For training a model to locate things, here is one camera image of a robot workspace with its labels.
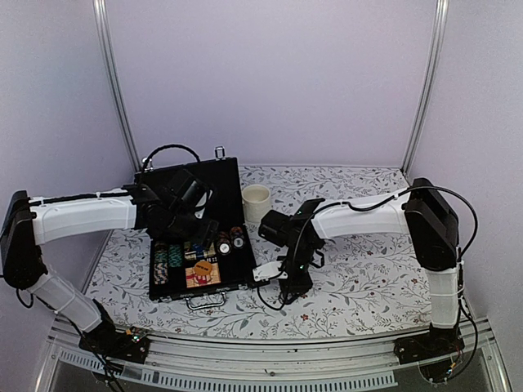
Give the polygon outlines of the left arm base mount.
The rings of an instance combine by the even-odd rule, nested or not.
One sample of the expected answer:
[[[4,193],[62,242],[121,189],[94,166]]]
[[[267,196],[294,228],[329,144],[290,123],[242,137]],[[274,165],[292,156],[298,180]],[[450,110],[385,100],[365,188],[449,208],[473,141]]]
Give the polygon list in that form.
[[[118,332],[103,306],[97,301],[94,303],[101,312],[101,324],[91,332],[83,333],[79,348],[100,356],[144,364],[150,348],[150,339],[135,327],[132,327],[129,333]]]

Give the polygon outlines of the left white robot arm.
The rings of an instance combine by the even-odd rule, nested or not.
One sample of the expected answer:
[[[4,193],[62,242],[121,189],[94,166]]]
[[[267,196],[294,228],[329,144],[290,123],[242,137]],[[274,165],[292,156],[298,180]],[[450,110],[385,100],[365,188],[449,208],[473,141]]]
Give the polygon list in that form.
[[[46,267],[41,246],[61,238],[113,229],[143,229],[152,239],[188,240],[209,247],[218,223],[204,210],[212,189],[180,170],[155,192],[143,181],[104,192],[57,198],[13,194],[1,232],[6,283],[28,291],[67,318],[93,350],[115,354],[140,337],[119,332],[101,304]]]

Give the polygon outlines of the clear round dealer disc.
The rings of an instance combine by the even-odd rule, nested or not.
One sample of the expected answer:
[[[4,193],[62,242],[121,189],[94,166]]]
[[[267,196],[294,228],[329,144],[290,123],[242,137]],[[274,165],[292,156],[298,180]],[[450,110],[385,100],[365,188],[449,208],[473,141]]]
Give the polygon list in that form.
[[[198,286],[207,285],[212,282],[212,275],[211,274],[205,274],[205,275],[195,274],[193,280]]]

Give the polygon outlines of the orange big blind button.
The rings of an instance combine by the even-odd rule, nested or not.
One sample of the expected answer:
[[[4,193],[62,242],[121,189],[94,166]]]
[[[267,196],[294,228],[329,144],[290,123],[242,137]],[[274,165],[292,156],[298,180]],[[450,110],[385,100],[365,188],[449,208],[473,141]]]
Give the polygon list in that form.
[[[212,269],[213,269],[212,263],[209,261],[206,261],[206,260],[198,261],[193,267],[194,273],[197,276],[211,275]]]

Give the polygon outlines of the blue playing card deck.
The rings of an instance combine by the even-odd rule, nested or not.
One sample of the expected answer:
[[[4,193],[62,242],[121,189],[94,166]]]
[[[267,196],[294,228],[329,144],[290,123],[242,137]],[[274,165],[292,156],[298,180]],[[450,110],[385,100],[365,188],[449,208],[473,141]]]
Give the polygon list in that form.
[[[196,243],[184,243],[184,258],[186,261],[199,261],[209,257],[214,257],[215,255],[216,251],[213,243],[209,248],[203,247]]]

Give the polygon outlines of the red playing card deck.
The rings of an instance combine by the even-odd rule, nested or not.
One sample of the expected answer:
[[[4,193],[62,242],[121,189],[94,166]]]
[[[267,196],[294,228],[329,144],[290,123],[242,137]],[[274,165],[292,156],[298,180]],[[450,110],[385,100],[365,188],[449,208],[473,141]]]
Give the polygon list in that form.
[[[186,268],[186,287],[194,289],[221,283],[221,275],[217,263],[199,261],[194,266]]]

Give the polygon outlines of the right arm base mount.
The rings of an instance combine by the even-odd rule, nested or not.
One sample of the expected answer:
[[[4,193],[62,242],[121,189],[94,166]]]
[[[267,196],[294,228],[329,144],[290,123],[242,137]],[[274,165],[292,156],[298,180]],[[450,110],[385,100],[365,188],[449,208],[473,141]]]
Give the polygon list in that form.
[[[394,341],[394,354],[400,364],[416,363],[445,356],[438,362],[422,365],[419,370],[426,381],[446,382],[453,374],[465,345],[458,326],[450,329],[434,327],[429,331]]]

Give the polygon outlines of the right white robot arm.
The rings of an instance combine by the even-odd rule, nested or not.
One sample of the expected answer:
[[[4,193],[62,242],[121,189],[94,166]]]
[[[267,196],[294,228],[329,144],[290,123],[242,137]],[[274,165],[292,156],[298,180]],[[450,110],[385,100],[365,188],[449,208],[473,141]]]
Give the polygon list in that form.
[[[427,274],[431,324],[418,338],[398,340],[396,351],[412,352],[419,358],[423,353],[439,356],[461,350],[462,253],[458,217],[444,199],[445,192],[418,178],[409,188],[382,196],[338,201],[314,198],[290,216],[271,210],[261,219],[258,234],[288,251],[254,269],[253,277],[255,281],[279,279],[280,300],[287,305],[311,288],[308,269],[326,240],[353,234],[408,234],[416,259]]]

